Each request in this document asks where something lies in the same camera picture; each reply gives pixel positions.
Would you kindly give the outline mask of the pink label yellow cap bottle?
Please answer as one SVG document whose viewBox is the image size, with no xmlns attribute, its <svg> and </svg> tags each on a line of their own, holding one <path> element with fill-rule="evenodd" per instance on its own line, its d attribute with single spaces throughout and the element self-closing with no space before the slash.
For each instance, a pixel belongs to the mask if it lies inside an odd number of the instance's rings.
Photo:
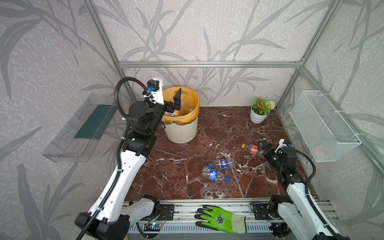
<svg viewBox="0 0 384 240">
<path fill-rule="evenodd" d="M 261 156 L 259 151 L 259 144 L 242 144 L 242 150 L 244 150 L 247 154 L 251 154 L 253 156 Z"/>
</svg>

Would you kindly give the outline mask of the Pepsi bottle blue cap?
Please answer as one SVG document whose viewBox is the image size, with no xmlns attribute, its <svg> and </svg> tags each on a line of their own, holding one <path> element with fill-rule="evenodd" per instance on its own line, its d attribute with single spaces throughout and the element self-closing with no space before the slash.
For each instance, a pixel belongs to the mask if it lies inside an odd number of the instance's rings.
<svg viewBox="0 0 384 240">
<path fill-rule="evenodd" d="M 227 170 L 234 168 L 236 161 L 233 158 L 224 158 L 219 160 L 214 160 L 212 163 L 208 164 L 208 167 L 214 170 Z"/>
</svg>

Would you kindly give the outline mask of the crushed bottle blue label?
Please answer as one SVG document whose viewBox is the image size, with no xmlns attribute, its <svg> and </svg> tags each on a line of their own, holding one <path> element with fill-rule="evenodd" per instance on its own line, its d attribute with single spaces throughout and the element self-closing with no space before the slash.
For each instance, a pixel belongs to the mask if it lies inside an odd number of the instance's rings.
<svg viewBox="0 0 384 240">
<path fill-rule="evenodd" d="M 225 176 L 223 173 L 207 166 L 203 167 L 202 176 L 205 179 L 208 179 L 210 181 L 217 182 L 217 183 L 228 183 L 230 180 L 229 177 Z"/>
</svg>

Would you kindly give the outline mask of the orange Fanta bottle front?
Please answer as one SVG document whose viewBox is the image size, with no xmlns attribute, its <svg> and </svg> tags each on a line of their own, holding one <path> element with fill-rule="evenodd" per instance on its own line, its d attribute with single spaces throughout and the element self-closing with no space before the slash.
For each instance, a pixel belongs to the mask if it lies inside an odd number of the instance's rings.
<svg viewBox="0 0 384 240">
<path fill-rule="evenodd" d="M 180 110 L 174 110 L 173 113 L 171 113 L 171 116 L 172 117 L 181 117 L 185 114 L 185 110 L 184 109 L 180 109 Z"/>
</svg>

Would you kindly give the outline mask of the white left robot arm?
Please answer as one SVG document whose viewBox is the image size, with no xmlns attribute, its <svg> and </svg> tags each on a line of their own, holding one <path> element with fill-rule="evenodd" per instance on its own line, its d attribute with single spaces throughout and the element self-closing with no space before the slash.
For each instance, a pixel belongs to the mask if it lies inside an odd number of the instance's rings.
<svg viewBox="0 0 384 240">
<path fill-rule="evenodd" d="M 144 218 L 160 214 L 159 199 L 144 196 L 125 209 L 123 203 L 138 171 L 155 142 L 155 131 L 164 113 L 179 110 L 180 104 L 135 102 L 125 116 L 127 127 L 120 141 L 112 173 L 98 200 L 86 213 L 79 213 L 75 224 L 81 229 L 78 239 L 89 235 L 98 240 L 122 240 L 131 226 Z"/>
</svg>

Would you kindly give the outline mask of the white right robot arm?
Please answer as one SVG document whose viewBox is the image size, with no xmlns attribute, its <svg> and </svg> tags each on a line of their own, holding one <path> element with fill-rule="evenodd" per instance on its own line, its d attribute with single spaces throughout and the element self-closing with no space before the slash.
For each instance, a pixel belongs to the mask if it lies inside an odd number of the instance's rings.
<svg viewBox="0 0 384 240">
<path fill-rule="evenodd" d="M 271 223 L 270 231 L 279 239 L 293 233 L 297 240 L 350 240 L 343 237 L 324 215 L 310 193 L 310 181 L 316 174 L 314 162 L 303 152 L 296 150 L 289 140 L 280 139 L 279 146 L 263 140 L 257 145 L 242 144 L 251 155 L 264 157 L 277 170 L 279 183 L 288 196 L 273 195 L 268 203 L 252 202 L 250 210 L 256 220 L 281 220 Z M 306 181 L 296 171 L 298 154 L 313 167 Z M 195 214 L 196 226 L 230 234 L 247 233 L 246 217 L 229 212 L 219 206 L 202 205 Z"/>
</svg>

